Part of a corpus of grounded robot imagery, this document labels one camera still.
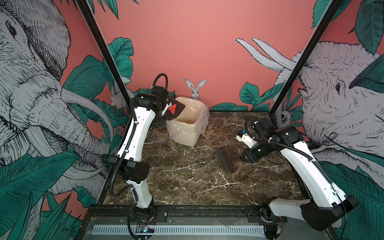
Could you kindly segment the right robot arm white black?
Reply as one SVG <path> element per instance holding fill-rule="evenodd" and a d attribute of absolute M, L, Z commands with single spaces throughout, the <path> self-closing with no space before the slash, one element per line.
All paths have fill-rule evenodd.
<path fill-rule="evenodd" d="M 256 163 L 272 152 L 280 152 L 309 193 L 309 199 L 303 201 L 271 200 L 267 209 L 273 216 L 302 220 L 323 231 L 359 205 L 356 197 L 347 195 L 326 174 L 295 127 L 277 128 L 269 118 L 248 119 L 237 140 L 247 145 L 240 158 L 243 162 Z"/>

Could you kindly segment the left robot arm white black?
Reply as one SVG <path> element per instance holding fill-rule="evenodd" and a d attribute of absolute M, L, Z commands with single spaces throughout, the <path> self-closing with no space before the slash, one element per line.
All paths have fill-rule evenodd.
<path fill-rule="evenodd" d="M 137 215 L 150 219 L 155 213 L 147 176 L 150 165 L 142 162 L 142 152 L 151 126 L 161 128 L 172 104 L 168 92 L 169 79 L 164 73 L 156 76 L 150 93 L 138 93 L 129 100 L 131 117 L 118 152 L 109 158 L 113 173 L 109 182 L 112 199 L 129 190 L 134 197 L 131 207 Z"/>

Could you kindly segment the dark brown dustpan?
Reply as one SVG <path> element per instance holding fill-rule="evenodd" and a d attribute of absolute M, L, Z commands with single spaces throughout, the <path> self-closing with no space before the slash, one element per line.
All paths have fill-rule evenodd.
<path fill-rule="evenodd" d="M 168 110 L 165 114 L 166 118 L 167 118 L 167 121 L 171 121 L 175 118 L 177 118 L 181 113 L 182 111 L 185 109 L 185 105 L 182 104 L 181 102 L 177 101 L 176 99 L 172 98 L 172 97 L 168 97 L 168 100 L 167 100 L 167 104 L 169 103 L 172 103 L 172 104 L 177 104 L 177 107 L 176 107 L 176 112 L 174 115 L 172 115 Z"/>

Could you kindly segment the dark brown hand brush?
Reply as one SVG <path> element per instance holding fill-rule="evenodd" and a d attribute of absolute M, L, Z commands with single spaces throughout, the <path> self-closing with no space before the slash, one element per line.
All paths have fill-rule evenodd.
<path fill-rule="evenodd" d="M 219 147 L 215 150 L 218 156 L 218 160 L 226 173 L 233 174 L 237 169 L 237 162 L 239 162 L 240 156 L 233 156 L 228 152 L 226 147 Z"/>

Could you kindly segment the red paper scrap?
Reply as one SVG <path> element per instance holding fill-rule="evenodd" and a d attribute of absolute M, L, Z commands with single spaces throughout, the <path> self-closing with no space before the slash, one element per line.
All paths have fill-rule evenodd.
<path fill-rule="evenodd" d="M 171 106 L 168 107 L 168 111 L 174 115 L 175 112 L 176 112 L 176 107 L 177 107 L 177 104 L 172 104 Z"/>

